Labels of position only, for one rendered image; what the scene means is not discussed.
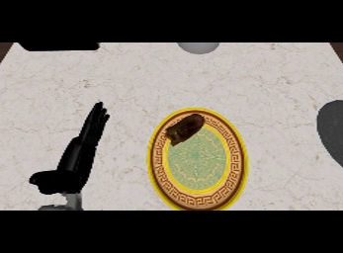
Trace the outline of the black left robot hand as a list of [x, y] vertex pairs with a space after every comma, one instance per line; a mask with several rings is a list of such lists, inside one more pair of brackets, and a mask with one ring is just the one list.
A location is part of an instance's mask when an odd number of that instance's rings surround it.
[[42, 194], [77, 194], [82, 191], [108, 119], [104, 104], [98, 102], [86, 117], [80, 134], [64, 150], [58, 168], [37, 172], [30, 178], [30, 183], [39, 187]]

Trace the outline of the dark brown bell pepper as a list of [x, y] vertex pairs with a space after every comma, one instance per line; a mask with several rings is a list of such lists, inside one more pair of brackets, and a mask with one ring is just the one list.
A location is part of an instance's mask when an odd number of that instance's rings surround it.
[[173, 126], [167, 128], [167, 138], [172, 146], [185, 142], [200, 131], [204, 125], [204, 117], [200, 114], [192, 114], [185, 117]]

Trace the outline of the yellow patterned round plate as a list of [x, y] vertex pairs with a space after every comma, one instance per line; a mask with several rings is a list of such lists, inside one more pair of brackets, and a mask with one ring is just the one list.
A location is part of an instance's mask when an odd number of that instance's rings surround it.
[[[204, 125], [172, 146], [167, 128], [192, 114], [204, 117]], [[240, 132], [218, 113], [187, 108], [166, 117], [148, 145], [148, 174], [157, 194], [173, 209], [229, 208], [247, 183], [249, 155]]]

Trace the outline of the dark grey pan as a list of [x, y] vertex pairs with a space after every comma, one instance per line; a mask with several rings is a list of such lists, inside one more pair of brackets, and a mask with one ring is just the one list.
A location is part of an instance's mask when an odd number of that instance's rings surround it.
[[321, 107], [317, 132], [324, 148], [343, 168], [343, 100], [334, 100]]

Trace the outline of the pale grey round object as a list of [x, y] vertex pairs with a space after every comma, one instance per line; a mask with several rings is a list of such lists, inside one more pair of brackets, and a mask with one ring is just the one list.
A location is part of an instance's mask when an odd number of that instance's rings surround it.
[[206, 54], [212, 52], [218, 47], [218, 42], [181, 42], [178, 46], [192, 54]]

